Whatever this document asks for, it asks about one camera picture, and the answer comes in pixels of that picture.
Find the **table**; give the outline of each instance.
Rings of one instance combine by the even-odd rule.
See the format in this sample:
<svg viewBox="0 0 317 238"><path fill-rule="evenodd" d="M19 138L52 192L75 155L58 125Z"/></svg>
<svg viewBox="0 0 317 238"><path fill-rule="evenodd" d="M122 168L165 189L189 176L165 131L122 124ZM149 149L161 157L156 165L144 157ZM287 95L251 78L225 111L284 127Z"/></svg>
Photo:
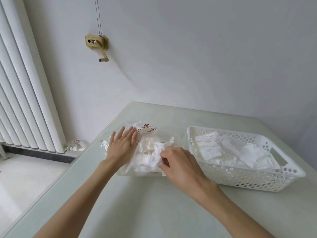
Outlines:
<svg viewBox="0 0 317 238"><path fill-rule="evenodd" d="M105 158L101 140L136 120L178 136L176 145L188 148L186 128L202 126L261 134L271 139L301 166L307 177L279 193L221 186L226 195L276 237L316 237L317 172L257 118L130 103L77 158L72 166L6 234L32 237L85 182ZM165 177L113 176L102 191L80 237L230 237L225 228Z"/></svg>

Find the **radiator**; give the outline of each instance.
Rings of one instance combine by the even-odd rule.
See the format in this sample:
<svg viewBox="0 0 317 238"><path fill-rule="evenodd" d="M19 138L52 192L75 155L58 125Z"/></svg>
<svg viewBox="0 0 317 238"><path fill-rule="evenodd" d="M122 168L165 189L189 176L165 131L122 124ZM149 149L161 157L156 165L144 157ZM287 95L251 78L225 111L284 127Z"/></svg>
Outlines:
<svg viewBox="0 0 317 238"><path fill-rule="evenodd" d="M22 0L0 0L0 142L58 153L67 146Z"/></svg>

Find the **finger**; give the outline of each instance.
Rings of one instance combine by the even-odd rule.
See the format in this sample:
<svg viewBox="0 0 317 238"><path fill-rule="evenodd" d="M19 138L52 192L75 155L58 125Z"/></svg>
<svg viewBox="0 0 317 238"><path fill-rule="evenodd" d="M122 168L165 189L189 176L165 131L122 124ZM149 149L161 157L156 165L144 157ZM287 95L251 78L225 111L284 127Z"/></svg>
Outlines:
<svg viewBox="0 0 317 238"><path fill-rule="evenodd" d="M170 167L168 167L166 164L161 164L159 167L166 174L167 177L170 176L170 174L171 174L171 168Z"/></svg>
<svg viewBox="0 0 317 238"><path fill-rule="evenodd" d="M128 140L131 140L132 139L132 136L133 136L133 134L136 132L136 128L135 127L133 127L131 130L130 130L130 132L128 133L128 135L127 135L127 139Z"/></svg>
<svg viewBox="0 0 317 238"><path fill-rule="evenodd" d="M135 132L132 134L131 145L133 145L133 146L136 147L137 139L138 139L138 132L135 131Z"/></svg>
<svg viewBox="0 0 317 238"><path fill-rule="evenodd" d="M123 133L122 138L125 138L132 129L133 127L131 126L126 132Z"/></svg>
<svg viewBox="0 0 317 238"><path fill-rule="evenodd" d="M116 134L116 131L113 131L111 136L110 136L110 143L109 144L112 144L113 141L114 141L114 135Z"/></svg>
<svg viewBox="0 0 317 238"><path fill-rule="evenodd" d="M121 139L124 129L124 126L120 129L119 133L117 134L116 140Z"/></svg>

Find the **tissue paper pile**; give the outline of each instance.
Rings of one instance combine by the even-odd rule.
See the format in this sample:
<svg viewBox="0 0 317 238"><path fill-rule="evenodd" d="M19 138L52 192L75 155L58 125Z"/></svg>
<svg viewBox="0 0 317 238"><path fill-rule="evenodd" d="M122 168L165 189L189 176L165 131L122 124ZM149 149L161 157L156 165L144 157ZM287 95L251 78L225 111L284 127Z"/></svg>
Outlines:
<svg viewBox="0 0 317 238"><path fill-rule="evenodd" d="M165 176L159 167L162 164L160 154L167 146L173 144L174 137L164 142L156 135L157 127L149 126L148 124L141 126L140 123L133 124L133 126L137 128L139 133L138 146L125 173L129 170L147 173L161 172Z"/></svg>
<svg viewBox="0 0 317 238"><path fill-rule="evenodd" d="M267 150L231 136L221 136L218 132L196 136L192 142L195 152L200 152L202 161L206 163L261 170L280 169Z"/></svg>

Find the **plastic bag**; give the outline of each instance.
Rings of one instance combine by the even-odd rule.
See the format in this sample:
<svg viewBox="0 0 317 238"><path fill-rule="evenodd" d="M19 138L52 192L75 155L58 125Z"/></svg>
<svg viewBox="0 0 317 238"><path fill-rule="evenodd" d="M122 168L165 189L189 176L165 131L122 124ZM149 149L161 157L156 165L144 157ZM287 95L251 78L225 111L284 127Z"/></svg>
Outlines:
<svg viewBox="0 0 317 238"><path fill-rule="evenodd" d="M121 176L146 176L148 174L160 174L165 176L159 165L162 164L160 153L167 146L174 143L174 137L160 132L155 125L144 124L138 121L132 125L137 128L137 148L128 164L122 166L117 174ZM104 140L101 148L107 154L108 141Z"/></svg>

